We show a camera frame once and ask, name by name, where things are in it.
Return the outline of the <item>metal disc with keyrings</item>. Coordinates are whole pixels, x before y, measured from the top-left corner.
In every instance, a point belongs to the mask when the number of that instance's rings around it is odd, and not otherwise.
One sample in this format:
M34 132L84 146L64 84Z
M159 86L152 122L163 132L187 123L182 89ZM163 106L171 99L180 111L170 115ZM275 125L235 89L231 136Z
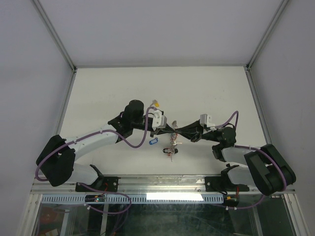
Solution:
M176 128L178 128L178 126L177 126L177 121L176 121L176 120L171 123L171 128L174 129L174 130L175 130ZM176 133L170 134L169 147L167 147L167 148L177 148L177 145L178 145L178 144L182 144L181 142L178 142L178 141L177 141L177 138L178 138L178 134L176 134ZM175 155L175 154L167 154L167 156L170 158L171 162L173 161L173 156L174 156L174 155Z

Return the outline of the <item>black key tag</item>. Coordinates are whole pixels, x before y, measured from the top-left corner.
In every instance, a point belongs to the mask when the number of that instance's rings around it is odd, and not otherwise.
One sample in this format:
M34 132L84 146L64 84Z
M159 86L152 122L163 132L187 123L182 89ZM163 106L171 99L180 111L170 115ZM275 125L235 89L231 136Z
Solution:
M178 149L177 148L164 148L163 153L176 154L178 153Z

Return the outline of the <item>key with yellow tag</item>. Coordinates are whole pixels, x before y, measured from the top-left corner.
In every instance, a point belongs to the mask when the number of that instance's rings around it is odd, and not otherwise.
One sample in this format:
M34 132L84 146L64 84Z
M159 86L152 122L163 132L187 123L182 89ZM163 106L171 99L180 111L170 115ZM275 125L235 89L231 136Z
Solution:
M160 105L159 105L158 101L154 99L154 100L152 101L152 103L151 103L150 107L159 108L159 107L160 107Z

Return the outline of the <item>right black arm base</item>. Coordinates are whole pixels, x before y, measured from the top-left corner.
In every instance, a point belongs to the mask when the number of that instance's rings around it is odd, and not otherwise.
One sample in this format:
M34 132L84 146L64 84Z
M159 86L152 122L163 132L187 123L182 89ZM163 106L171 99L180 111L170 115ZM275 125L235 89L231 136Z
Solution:
M227 195L228 192L249 192L249 187L244 184L234 184L228 177L228 172L240 167L239 165L226 165L226 168L221 171L219 176L207 176L205 180L206 192L219 192Z

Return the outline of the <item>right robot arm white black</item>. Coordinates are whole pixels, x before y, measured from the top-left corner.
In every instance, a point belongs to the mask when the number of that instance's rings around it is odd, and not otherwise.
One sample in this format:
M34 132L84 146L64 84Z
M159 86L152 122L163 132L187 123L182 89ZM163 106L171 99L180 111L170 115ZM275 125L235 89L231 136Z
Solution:
M296 174L272 144L250 147L236 144L236 126L228 122L214 126L200 120L175 133L191 142L212 141L214 157L221 162L233 163L221 172L220 185L232 190L238 184L256 187L263 195L285 191L296 182Z

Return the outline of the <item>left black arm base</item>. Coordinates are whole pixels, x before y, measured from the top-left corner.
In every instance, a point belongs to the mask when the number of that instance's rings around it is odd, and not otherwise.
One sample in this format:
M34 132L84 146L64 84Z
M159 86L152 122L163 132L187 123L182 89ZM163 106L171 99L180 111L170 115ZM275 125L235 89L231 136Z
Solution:
M91 164L90 167L93 168L94 172L97 174L97 179L92 184L87 184L89 188L93 188L94 192L97 190L109 192L118 191L119 177L105 176L95 165Z

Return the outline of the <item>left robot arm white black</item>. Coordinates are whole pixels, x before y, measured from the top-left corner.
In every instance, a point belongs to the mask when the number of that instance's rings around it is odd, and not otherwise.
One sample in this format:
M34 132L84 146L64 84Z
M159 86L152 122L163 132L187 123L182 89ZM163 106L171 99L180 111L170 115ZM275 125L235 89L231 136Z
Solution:
M53 187L67 181L86 184L92 191L103 186L103 174L94 165L80 165L77 160L103 146L121 141L131 148L141 147L148 132L153 135L172 133L164 112L155 105L144 108L132 100L120 114L101 128L72 138L52 136L36 160L35 179Z

